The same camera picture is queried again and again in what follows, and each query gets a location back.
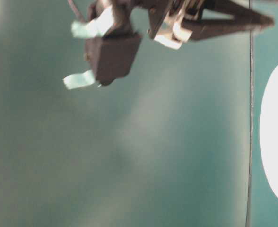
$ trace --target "white oval object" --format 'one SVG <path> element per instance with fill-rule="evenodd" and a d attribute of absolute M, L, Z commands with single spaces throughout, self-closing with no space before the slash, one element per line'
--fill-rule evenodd
<path fill-rule="evenodd" d="M 278 197 L 278 66 L 266 86 L 260 115 L 260 146 L 263 167 Z"/>

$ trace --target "teal surface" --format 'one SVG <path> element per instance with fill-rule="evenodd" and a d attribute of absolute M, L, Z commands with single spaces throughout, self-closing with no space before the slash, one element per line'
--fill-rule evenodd
<path fill-rule="evenodd" d="M 248 34 L 146 35 L 128 77 L 68 91 L 88 70 L 73 20 L 64 0 L 0 0 L 0 227 L 244 227 Z"/>
<path fill-rule="evenodd" d="M 252 152 L 251 227 L 278 227 L 278 198 L 270 188 L 262 165 L 259 142 L 261 102 L 268 79 L 278 65 L 278 6 L 255 4 L 276 20 L 276 26 L 254 39 L 255 117 Z"/>

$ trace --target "light blue tape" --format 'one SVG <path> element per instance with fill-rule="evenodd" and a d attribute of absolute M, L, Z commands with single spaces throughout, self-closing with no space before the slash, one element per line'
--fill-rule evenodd
<path fill-rule="evenodd" d="M 112 6 L 107 7 L 100 17 L 91 20 L 89 23 L 74 21 L 71 26 L 74 38 L 90 39 L 104 36 L 114 24 L 112 9 Z"/>
<path fill-rule="evenodd" d="M 72 74 L 63 79 L 63 82 L 68 90 L 86 87 L 96 82 L 92 70 L 80 74 Z"/>

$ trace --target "tape strip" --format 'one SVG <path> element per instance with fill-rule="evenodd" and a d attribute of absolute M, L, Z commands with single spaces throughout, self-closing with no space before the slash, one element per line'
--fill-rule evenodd
<path fill-rule="evenodd" d="M 173 32 L 170 29 L 160 29 L 154 40 L 174 50 L 180 49 L 183 44 L 183 42 L 173 39 Z"/>
<path fill-rule="evenodd" d="M 63 79 L 63 82 L 68 90 L 87 87 L 96 82 L 92 70 L 86 71 L 82 74 L 72 74 Z"/>
<path fill-rule="evenodd" d="M 114 25 L 113 7 L 107 7 L 102 14 L 91 20 L 89 23 L 74 21 L 71 26 L 71 32 L 74 38 L 90 39 L 97 36 L 104 36 Z"/>

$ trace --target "vertical line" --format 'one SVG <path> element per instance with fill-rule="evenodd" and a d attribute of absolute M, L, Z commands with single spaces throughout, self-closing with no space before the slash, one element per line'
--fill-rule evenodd
<path fill-rule="evenodd" d="M 252 1 L 249 0 L 249 8 L 252 9 Z M 254 122 L 254 42 L 253 31 L 249 33 L 250 44 L 250 149 L 249 149 L 249 173 L 248 173 L 248 198 L 246 209 L 246 227 L 250 227 L 250 214 L 251 214 L 251 189 L 252 189 L 252 148 L 253 148 L 253 122 Z"/>
<path fill-rule="evenodd" d="M 84 19 L 83 15 L 81 14 L 81 12 L 79 11 L 78 7 L 76 6 L 74 0 L 68 0 L 68 4 L 71 7 L 72 11 L 74 12 L 76 18 L 82 22 L 85 23 L 86 20 Z"/>

